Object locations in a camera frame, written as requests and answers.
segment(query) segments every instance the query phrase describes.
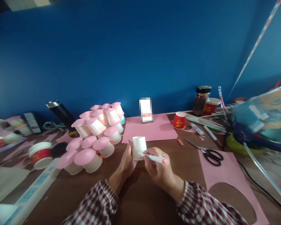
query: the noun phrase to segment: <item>paper scrap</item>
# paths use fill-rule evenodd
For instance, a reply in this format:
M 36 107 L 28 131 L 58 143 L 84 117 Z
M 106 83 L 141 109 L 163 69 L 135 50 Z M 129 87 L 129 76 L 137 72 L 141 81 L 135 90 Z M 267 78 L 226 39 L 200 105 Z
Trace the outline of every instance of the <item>paper scrap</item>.
M 177 139 L 178 135 L 165 113 L 153 115 L 153 122 L 142 123 L 140 117 L 127 118 L 122 143 L 133 137 L 145 136 L 146 141 Z
M 200 150 L 198 150 L 198 152 L 203 169 L 207 191 L 209 191 L 210 188 L 217 183 L 227 183 L 233 186 L 240 193 L 242 193 L 243 196 L 246 197 L 246 199 L 254 208 L 257 218 L 257 221 L 256 223 L 254 223 L 254 225 L 269 224 L 269 221 L 266 218 L 264 212 L 262 211 L 261 206 L 257 198 L 255 197 L 252 189 L 250 188 L 250 185 L 246 177 L 244 176 L 240 166 L 238 165 L 234 154 L 231 152 L 218 151 L 224 157 L 224 160 L 221 161 L 222 165 L 217 167 L 206 160 L 203 155 L 203 152 L 201 152 Z

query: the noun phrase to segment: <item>black thermos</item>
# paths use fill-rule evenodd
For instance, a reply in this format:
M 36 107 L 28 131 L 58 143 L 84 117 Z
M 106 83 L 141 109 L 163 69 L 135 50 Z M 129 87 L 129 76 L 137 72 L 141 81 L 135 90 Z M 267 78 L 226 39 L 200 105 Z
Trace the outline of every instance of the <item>black thermos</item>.
M 76 131 L 71 125 L 76 121 L 72 114 L 61 104 L 59 101 L 51 101 L 46 104 L 48 109 L 50 109 L 60 121 L 69 129 L 69 131 Z

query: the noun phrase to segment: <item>glue stick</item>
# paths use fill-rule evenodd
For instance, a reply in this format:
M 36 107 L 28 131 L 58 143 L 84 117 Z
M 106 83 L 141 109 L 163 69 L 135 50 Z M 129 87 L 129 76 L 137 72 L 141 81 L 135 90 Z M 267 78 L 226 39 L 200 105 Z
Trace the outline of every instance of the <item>glue stick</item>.
M 198 128 L 194 123 L 190 123 L 190 125 L 192 126 L 192 128 L 194 128 L 194 130 L 196 132 L 199 133 L 199 135 L 201 135 L 201 136 L 205 135 L 205 133 L 203 131 L 201 131 L 200 128 Z

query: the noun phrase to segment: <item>scissors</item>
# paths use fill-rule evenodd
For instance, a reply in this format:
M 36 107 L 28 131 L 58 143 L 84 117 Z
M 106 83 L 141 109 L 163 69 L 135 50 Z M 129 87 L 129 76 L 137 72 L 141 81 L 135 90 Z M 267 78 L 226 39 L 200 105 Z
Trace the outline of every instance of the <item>scissors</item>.
M 215 151 L 215 150 L 211 150 L 211 149 L 203 150 L 201 147 L 195 145 L 194 143 L 190 142 L 189 140 L 186 140 L 186 141 L 187 141 L 188 143 L 192 144 L 193 146 L 195 146 L 196 148 L 200 149 L 200 150 L 203 152 L 204 157 L 205 157 L 205 158 L 207 159 L 207 161 L 210 162 L 212 165 L 214 165 L 214 166 L 220 166 L 220 165 L 222 165 L 221 161 L 224 160 L 224 157 L 223 157 L 220 153 L 218 153 L 218 152 Z

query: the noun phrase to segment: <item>plaid shirt sleeve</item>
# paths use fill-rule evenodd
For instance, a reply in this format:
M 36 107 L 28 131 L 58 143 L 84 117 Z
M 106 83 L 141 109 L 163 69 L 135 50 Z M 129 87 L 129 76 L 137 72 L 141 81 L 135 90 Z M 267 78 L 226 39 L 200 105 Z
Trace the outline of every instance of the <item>plaid shirt sleeve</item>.
M 118 197 L 109 186 L 107 179 L 98 181 L 86 194 L 73 215 L 62 225 L 111 224 L 110 217 L 117 211 Z
M 246 224 L 231 205 L 220 203 L 203 187 L 185 181 L 185 189 L 177 212 L 186 224 Z

